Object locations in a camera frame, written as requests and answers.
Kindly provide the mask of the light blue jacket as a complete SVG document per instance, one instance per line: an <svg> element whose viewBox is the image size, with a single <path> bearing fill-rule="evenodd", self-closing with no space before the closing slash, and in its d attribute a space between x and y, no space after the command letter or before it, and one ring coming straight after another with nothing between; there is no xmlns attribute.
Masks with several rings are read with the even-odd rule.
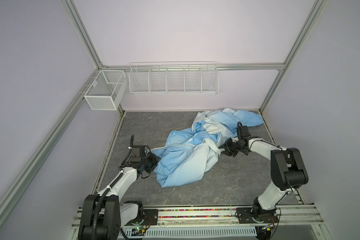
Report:
<svg viewBox="0 0 360 240"><path fill-rule="evenodd" d="M220 146L237 137L238 123L256 127L263 124L263 119L245 110L204 111L197 113L190 128L170 132L165 145L152 150L161 159L154 170L161 187L201 180L219 161Z"/></svg>

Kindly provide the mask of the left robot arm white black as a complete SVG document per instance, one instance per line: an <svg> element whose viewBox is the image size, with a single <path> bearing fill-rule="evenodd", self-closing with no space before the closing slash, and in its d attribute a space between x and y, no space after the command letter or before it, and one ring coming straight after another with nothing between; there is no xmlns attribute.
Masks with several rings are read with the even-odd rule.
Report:
<svg viewBox="0 0 360 240"><path fill-rule="evenodd" d="M146 216L141 201L121 203L126 191L138 179L148 178L160 157L147 145L135 145L131 135L128 153L118 166L119 173L97 194L88 195L82 207L79 240L116 240L119 235L128 240L123 230L127 223L141 224Z"/></svg>

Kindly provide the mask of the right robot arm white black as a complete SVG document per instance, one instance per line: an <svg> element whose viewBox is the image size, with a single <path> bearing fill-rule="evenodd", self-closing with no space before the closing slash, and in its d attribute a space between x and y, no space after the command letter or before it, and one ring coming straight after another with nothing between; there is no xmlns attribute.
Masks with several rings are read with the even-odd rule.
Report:
<svg viewBox="0 0 360 240"><path fill-rule="evenodd" d="M226 140L220 147L224 155L235 157L239 152L257 153L270 161L271 183L255 198L250 216L258 222L276 213L282 199L309 182L302 155L297 148L284 148L264 139L251 136L248 127L237 125L237 137Z"/></svg>

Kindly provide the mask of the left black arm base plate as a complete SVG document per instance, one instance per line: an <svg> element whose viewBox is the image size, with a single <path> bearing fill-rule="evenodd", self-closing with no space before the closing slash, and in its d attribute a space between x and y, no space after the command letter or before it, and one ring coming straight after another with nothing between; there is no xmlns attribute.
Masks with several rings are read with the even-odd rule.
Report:
<svg viewBox="0 0 360 240"><path fill-rule="evenodd" d="M138 214L138 216L129 221L127 226L156 226L159 220L159 211L158 209L144 209L142 214Z"/></svg>

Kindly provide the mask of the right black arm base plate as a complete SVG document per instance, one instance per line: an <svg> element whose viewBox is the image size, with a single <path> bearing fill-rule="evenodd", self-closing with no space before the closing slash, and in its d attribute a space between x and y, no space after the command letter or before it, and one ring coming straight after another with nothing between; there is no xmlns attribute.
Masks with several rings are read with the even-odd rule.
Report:
<svg viewBox="0 0 360 240"><path fill-rule="evenodd" d="M279 222L276 210L257 212L250 207L236 208L235 217L240 224L276 224Z"/></svg>

